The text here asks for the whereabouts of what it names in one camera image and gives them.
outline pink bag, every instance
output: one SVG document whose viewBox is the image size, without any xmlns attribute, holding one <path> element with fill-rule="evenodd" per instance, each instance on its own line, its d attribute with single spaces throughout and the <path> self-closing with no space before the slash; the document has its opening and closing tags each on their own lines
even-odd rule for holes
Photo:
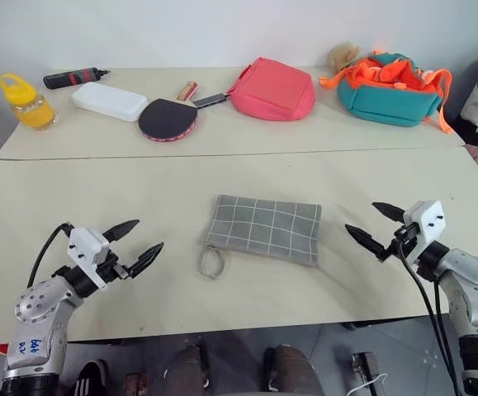
<svg viewBox="0 0 478 396">
<path fill-rule="evenodd" d="M 315 103 L 308 73 L 265 58 L 250 64 L 228 94 L 238 111 L 270 121 L 299 120 Z"/>
</svg>

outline stuffed toy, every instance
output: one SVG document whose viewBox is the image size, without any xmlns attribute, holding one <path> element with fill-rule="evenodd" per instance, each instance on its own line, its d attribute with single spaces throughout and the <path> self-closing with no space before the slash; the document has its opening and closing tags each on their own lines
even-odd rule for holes
<svg viewBox="0 0 478 396">
<path fill-rule="evenodd" d="M 334 47 L 327 61 L 335 74 L 350 65 L 360 53 L 360 47 L 355 47 L 352 43 L 343 43 Z"/>
</svg>

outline pouch wrist strap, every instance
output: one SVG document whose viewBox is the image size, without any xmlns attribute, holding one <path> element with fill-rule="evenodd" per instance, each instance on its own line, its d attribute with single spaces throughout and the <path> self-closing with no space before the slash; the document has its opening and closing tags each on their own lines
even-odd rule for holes
<svg viewBox="0 0 478 396">
<path fill-rule="evenodd" d="M 218 258 L 218 266 L 215 271 L 209 271 L 209 269 L 207 268 L 207 257 L 210 255 L 210 253 L 214 253 Z M 203 276 L 207 276 L 208 278 L 214 280 L 220 275 L 222 275 L 222 272 L 224 272 L 224 267 L 225 259 L 222 251 L 220 249 L 217 249 L 216 247 L 206 246 L 206 250 L 202 254 L 202 257 L 200 258 L 200 263 L 198 264 L 198 271 Z"/>
</svg>

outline white cable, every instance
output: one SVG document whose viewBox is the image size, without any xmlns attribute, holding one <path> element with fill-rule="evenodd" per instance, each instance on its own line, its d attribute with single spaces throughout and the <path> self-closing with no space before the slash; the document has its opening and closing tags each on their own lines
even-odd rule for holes
<svg viewBox="0 0 478 396">
<path fill-rule="evenodd" d="M 378 375 L 375 379 L 373 379 L 373 380 L 371 380 L 371 381 L 367 381 L 366 383 L 361 384 L 361 385 L 357 386 L 356 388 L 352 388 L 351 390 L 348 391 L 348 393 L 347 393 L 346 396 L 349 396 L 349 395 L 353 394 L 354 392 L 356 392 L 357 390 L 360 390 L 361 388 L 365 388 L 366 386 L 368 386 L 368 385 L 370 385 L 370 384 L 374 384 L 374 383 L 377 382 L 380 378 L 383 378 L 383 380 L 381 381 L 382 384 L 383 384 L 384 382 L 386 382 L 387 373 L 381 373 L 381 374 Z"/>
</svg>

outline black cable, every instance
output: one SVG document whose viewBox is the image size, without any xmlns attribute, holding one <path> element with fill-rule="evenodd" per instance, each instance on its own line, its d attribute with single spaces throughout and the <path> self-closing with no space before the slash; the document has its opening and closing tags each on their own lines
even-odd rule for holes
<svg viewBox="0 0 478 396">
<path fill-rule="evenodd" d="M 441 309 L 440 309 L 440 294 L 438 293 L 439 282 L 440 282 L 440 279 L 436 279 L 433 283 L 433 290 L 435 292 L 435 307 L 437 308 L 438 328 L 440 329 L 440 334 L 443 338 L 444 349 L 446 350 L 446 355 L 447 355 L 447 361 L 450 366 L 450 371 L 452 372 L 453 390 L 455 394 L 460 394 L 459 385 L 457 383 L 457 375 L 455 373 L 455 365 L 453 364 L 453 356 L 452 356 L 452 352 L 450 351 L 450 344 L 447 341 L 446 329 L 444 328 L 443 313 L 441 312 Z"/>
<path fill-rule="evenodd" d="M 42 257 L 46 253 L 46 250 L 50 247 L 51 243 L 54 241 L 55 237 L 60 231 L 64 231 L 66 233 L 66 230 L 71 227 L 70 224 L 68 223 L 62 223 L 59 227 L 57 227 L 53 233 L 51 233 L 50 237 L 48 240 L 45 242 L 44 246 L 39 252 L 39 255 L 37 256 L 37 259 L 35 260 L 35 264 L 33 264 L 33 267 L 31 268 L 31 273 L 30 273 L 30 279 L 27 281 L 27 286 L 26 288 L 30 288 L 33 286 L 33 282 L 35 281 L 35 275 L 37 274 L 37 271 L 39 269 L 40 261 L 42 260 Z"/>
<path fill-rule="evenodd" d="M 404 265 L 404 268 L 413 278 L 414 283 L 419 288 L 420 294 L 422 295 L 422 298 L 424 299 L 426 309 L 428 310 L 429 319 L 431 320 L 431 325 L 433 326 L 433 331 L 435 332 L 435 337 L 437 338 L 438 349 L 440 349 L 440 353 L 443 356 L 443 360 L 444 360 L 444 364 L 446 365 L 447 372 L 450 375 L 450 378 L 453 379 L 452 371 L 451 371 L 449 362 L 447 361 L 447 355 L 446 355 L 446 352 L 444 351 L 443 340 L 440 338 L 440 332 L 438 331 L 438 325 L 437 325 L 437 320 L 435 319 L 435 313 L 433 313 L 433 308 L 431 308 L 431 303 L 429 303 L 429 298 L 428 298 L 428 295 L 426 294 L 426 290 L 422 286 L 422 283 L 420 283 L 419 278 L 414 273 L 413 269 L 409 266 L 405 258 L 404 248 L 402 247 L 401 241 L 398 241 L 398 254 L 400 256 L 400 260 L 402 261 L 402 264 Z"/>
</svg>

